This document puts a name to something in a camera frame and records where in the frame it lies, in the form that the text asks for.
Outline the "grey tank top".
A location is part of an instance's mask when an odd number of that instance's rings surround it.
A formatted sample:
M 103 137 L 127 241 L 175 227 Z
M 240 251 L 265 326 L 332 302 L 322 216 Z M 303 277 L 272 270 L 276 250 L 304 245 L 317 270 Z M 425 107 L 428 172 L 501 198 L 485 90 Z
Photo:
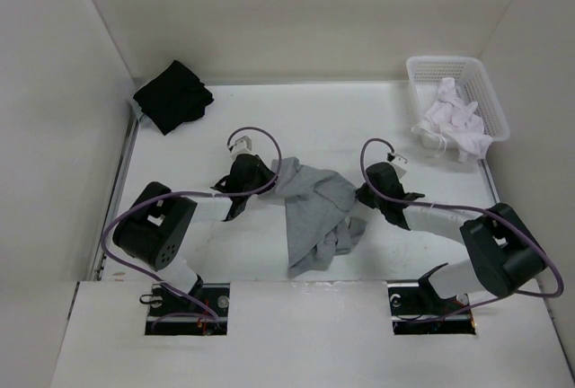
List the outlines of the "grey tank top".
M 333 170 L 316 169 L 296 157 L 274 160 L 274 188 L 264 197 L 283 200 L 287 232 L 287 276 L 327 270 L 334 257 L 359 243 L 367 222 L 352 215 L 357 188 Z

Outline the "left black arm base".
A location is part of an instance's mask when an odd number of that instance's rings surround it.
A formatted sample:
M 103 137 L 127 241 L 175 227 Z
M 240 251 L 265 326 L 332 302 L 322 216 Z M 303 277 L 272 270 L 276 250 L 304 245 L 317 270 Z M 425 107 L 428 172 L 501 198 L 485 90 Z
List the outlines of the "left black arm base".
M 139 297 L 146 307 L 146 336 L 225 336 L 228 331 L 231 287 L 227 283 L 200 284 L 191 289 L 196 302 L 153 284 Z

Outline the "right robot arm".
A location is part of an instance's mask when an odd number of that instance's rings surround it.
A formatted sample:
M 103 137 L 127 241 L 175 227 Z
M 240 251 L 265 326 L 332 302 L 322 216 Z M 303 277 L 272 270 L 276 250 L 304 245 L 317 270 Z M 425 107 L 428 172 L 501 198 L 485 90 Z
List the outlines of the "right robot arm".
M 404 190 L 389 162 L 361 168 L 365 183 L 358 201 L 378 210 L 391 224 L 461 244 L 467 259 L 443 263 L 418 279 L 416 298 L 427 312 L 437 312 L 457 295 L 486 291 L 498 298 L 518 294 L 532 278 L 551 267 L 544 251 L 508 205 L 499 203 L 480 215 L 471 207 L 425 201 Z

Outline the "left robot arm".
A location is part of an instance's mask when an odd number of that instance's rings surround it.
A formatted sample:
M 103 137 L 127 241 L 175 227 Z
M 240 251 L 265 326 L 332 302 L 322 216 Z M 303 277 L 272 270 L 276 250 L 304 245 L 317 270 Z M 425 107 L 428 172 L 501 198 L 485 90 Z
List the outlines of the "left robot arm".
M 179 255 L 194 222 L 229 222 L 245 210 L 249 198 L 270 190 L 278 178 L 256 154 L 238 154 L 230 172 L 212 189 L 213 196 L 180 195 L 162 183 L 146 185 L 135 206 L 151 199 L 139 210 L 131 209 L 115 226 L 112 242 L 131 258 L 145 264 L 170 287 L 171 304 L 181 314 L 195 313 L 201 305 L 201 277 Z

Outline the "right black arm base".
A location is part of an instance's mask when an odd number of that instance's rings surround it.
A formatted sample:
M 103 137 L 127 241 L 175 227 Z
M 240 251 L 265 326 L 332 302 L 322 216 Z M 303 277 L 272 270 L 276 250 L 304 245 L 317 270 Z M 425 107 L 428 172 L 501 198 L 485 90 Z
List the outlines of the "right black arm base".
M 387 284 L 395 335 L 475 335 L 470 310 L 453 315 L 469 305 L 468 295 L 440 297 L 430 283 L 435 267 L 418 279 L 397 280 Z

